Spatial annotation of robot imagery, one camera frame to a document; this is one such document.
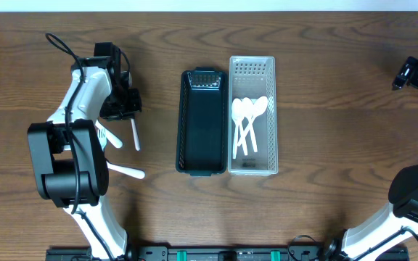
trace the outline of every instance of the brown wooden surface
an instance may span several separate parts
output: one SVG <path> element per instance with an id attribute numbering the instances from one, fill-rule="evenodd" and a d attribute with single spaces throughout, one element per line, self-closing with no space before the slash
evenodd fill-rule
<path id="1" fill-rule="evenodd" d="M 0 260 L 43 260 L 50 246 L 85 246 L 78 226 L 36 191 L 26 131 L 70 85 L 73 60 L 112 41 L 132 63 L 143 100 L 137 124 L 108 123 L 124 140 L 107 195 L 134 239 L 178 245 L 280 245 L 317 240 L 367 219 L 387 201 L 395 174 L 418 163 L 418 92 L 391 91 L 418 57 L 418 13 L 0 14 Z M 279 174 L 190 178 L 175 171 L 180 74 L 231 55 L 276 59 Z M 418 245 L 409 240 L 412 260 Z"/>

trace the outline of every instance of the green strip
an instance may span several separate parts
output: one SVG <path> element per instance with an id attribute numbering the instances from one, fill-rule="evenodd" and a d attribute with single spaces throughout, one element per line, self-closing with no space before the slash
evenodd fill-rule
<path id="1" fill-rule="evenodd" d="M 280 261 L 280 251 L 272 251 L 270 252 L 271 261 Z"/>
<path id="2" fill-rule="evenodd" d="M 187 261 L 187 252 L 177 251 L 177 261 Z"/>

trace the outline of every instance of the white fork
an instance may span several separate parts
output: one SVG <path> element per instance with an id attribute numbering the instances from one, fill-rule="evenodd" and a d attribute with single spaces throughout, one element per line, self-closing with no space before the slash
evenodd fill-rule
<path id="1" fill-rule="evenodd" d="M 101 149 L 102 151 L 104 151 L 107 145 L 105 128 L 98 129 L 98 139 L 99 139 L 99 144 L 101 144 Z M 123 167 L 123 166 L 115 165 L 115 164 L 110 163 L 109 161 L 107 161 L 107 168 L 110 170 L 118 171 L 125 175 L 129 175 L 134 178 L 138 178 L 138 179 L 144 178 L 143 170 L 137 170 L 131 167 Z"/>

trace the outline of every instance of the white background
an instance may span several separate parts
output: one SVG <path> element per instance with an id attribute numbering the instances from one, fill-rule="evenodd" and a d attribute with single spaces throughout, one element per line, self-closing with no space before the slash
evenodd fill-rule
<path id="1" fill-rule="evenodd" d="M 0 12 L 418 11 L 418 0 L 0 0 Z"/>

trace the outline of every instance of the spoon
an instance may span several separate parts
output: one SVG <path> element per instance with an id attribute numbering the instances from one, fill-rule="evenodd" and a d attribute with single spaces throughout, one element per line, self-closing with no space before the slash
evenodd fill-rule
<path id="1" fill-rule="evenodd" d="M 243 103 L 240 99 L 236 98 L 231 103 L 231 118 L 235 122 L 235 132 L 233 137 L 233 150 L 232 150 L 232 158 L 237 158 L 237 150 L 238 150 L 238 128 L 241 128 L 242 130 L 242 122 L 245 118 L 245 113 L 243 111 Z M 243 152 L 245 155 L 247 155 L 247 147 L 246 147 L 246 141 L 241 143 L 243 145 Z"/>
<path id="2" fill-rule="evenodd" d="M 249 132 L 251 134 L 251 142 L 253 143 L 253 150 L 254 152 L 258 152 L 258 144 L 256 143 L 256 140 L 255 140 L 253 122 L 257 116 L 262 115 L 266 111 L 267 106 L 269 105 L 269 101 L 267 97 L 262 96 L 259 99 L 257 99 L 255 103 L 253 104 L 251 99 L 244 98 L 243 104 L 244 104 L 244 109 L 245 109 L 245 115 L 247 115 L 246 118 L 248 120 L 248 124 L 246 126 L 245 131 L 240 134 L 241 135 L 240 140 L 242 140 L 242 138 L 244 139 L 247 133 Z"/>

